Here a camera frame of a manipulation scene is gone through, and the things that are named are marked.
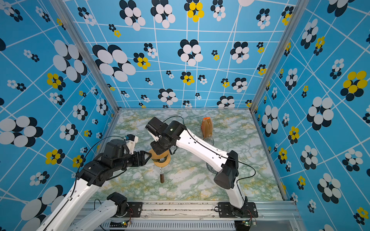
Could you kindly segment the orange coffee filter pack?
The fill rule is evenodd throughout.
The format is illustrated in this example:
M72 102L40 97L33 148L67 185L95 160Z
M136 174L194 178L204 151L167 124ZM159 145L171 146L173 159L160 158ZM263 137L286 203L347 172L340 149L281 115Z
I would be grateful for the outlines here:
M214 129L214 126L213 126L212 119L210 117L203 118L202 124L201 124L201 131L203 134L203 138L212 137L213 129Z

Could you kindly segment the grey glass pitcher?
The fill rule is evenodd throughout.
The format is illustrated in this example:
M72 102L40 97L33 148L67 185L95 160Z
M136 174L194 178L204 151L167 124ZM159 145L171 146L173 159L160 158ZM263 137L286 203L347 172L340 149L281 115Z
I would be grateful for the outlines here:
M213 139L213 137L205 137L205 138L203 138L203 140L205 142L207 142L208 144L214 146L214 139Z

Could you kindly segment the grey glass dripper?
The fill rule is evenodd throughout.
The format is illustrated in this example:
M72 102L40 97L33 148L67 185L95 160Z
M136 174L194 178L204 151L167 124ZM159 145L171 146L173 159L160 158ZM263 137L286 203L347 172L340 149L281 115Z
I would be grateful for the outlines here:
M219 172L215 170L210 164L206 163L207 169L214 175L216 176Z

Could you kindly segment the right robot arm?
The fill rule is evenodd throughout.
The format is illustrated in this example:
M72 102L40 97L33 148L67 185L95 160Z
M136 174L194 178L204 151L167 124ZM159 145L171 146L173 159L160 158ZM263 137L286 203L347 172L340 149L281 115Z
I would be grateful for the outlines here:
M235 151L226 152L210 145L176 120L167 124L153 117L145 128L154 139L150 145L156 154L169 151L173 146L191 152L217 171L214 182L225 189L232 213L242 218L251 212L248 207L248 198L239 184L239 164L241 162Z

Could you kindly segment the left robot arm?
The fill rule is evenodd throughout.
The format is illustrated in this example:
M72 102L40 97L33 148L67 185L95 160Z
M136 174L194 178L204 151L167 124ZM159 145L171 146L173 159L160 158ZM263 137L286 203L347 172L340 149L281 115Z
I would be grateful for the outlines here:
M146 151L135 151L135 142L125 140L109 141L103 153L85 164L65 198L41 222L39 231L93 231L111 217L133 217L127 198L120 193L112 193L98 208L77 223L74 222L80 211L97 190L113 179L117 171L124 172L129 167L141 167L151 159Z

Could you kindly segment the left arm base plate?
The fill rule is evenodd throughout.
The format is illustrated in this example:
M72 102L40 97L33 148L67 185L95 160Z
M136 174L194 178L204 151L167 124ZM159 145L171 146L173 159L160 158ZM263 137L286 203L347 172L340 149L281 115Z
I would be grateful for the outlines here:
M143 202L125 202L117 207L114 217L118 218L139 218L141 216Z

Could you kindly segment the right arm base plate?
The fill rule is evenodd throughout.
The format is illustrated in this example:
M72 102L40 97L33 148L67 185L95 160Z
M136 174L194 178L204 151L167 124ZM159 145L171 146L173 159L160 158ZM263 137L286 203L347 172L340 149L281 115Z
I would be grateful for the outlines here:
M242 208L236 208L229 202L219 202L214 208L220 218L258 218L256 204L248 202Z

